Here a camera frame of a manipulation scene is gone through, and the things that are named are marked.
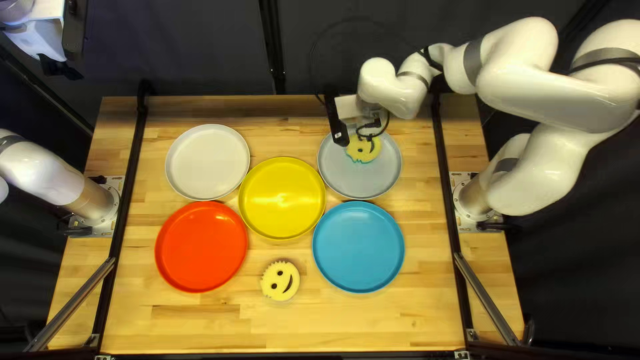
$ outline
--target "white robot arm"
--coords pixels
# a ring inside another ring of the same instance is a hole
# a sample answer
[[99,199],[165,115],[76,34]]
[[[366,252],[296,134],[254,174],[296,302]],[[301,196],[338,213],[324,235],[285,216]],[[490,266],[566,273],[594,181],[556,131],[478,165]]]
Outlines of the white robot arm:
[[[639,38],[638,20],[602,26],[580,46],[569,76],[548,71],[557,33],[539,17],[518,20],[459,47],[429,46],[426,51],[442,64],[455,92],[477,93],[498,110],[541,122],[531,135],[510,139],[467,184],[456,202],[458,211],[478,220],[492,209],[526,215],[565,196],[587,152],[638,114]],[[418,53],[397,74],[388,61],[373,58],[362,65],[358,95],[411,118],[439,73]],[[346,104],[336,104],[343,105],[339,115],[346,112]]]
[[5,129],[0,129],[0,176],[0,202],[8,193],[7,181],[87,222],[99,223],[118,201],[51,151]]

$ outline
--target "sponge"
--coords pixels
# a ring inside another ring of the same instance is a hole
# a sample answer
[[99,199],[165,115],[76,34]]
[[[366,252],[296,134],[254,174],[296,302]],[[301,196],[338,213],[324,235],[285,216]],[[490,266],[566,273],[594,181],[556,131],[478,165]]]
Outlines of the sponge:
[[353,134],[349,136],[349,145],[344,150],[354,163],[366,164],[378,157],[382,145],[377,137],[367,141],[367,139],[359,138],[358,135]]
[[288,261],[276,261],[262,274],[260,287],[265,296],[275,301],[286,301],[293,297],[300,287],[300,273]]

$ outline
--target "orange plate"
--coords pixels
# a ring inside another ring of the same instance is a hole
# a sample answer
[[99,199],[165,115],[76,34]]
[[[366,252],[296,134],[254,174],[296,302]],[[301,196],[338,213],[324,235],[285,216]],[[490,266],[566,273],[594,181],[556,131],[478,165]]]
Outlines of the orange plate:
[[156,240],[156,265],[178,290],[202,293],[220,287],[240,269],[246,228],[230,207],[194,202],[164,223]]

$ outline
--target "blue plate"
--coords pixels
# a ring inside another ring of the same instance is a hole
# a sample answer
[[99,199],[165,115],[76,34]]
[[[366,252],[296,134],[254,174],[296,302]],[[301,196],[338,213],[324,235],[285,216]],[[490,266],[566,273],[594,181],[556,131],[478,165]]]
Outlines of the blue plate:
[[396,221],[363,201],[345,202],[324,214],[312,249],[322,275],[351,293],[384,288],[404,261],[404,238]]

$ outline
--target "plate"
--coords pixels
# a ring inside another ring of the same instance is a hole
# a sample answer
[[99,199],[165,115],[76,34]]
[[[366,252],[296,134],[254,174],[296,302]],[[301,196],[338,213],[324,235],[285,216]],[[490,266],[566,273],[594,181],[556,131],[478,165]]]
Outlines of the plate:
[[240,269],[247,249],[242,219],[219,202],[192,202],[164,223],[156,239],[156,265],[178,290],[213,290]]
[[272,240],[290,240],[313,229],[324,213],[324,183],[302,160],[273,158],[249,171],[238,203],[246,225]]
[[173,142],[164,172],[180,195],[197,201],[214,200],[240,185],[249,162],[249,147],[236,130],[205,124],[187,130]]
[[402,154],[393,138],[378,137],[382,149],[368,163],[353,161],[345,149],[336,145],[331,134],[320,145],[317,161],[323,180],[333,191],[355,200],[367,200],[389,191],[400,177]]
[[384,288],[400,272],[404,238],[386,211],[368,202],[349,201],[320,219],[312,250],[330,283],[350,293],[370,293]]

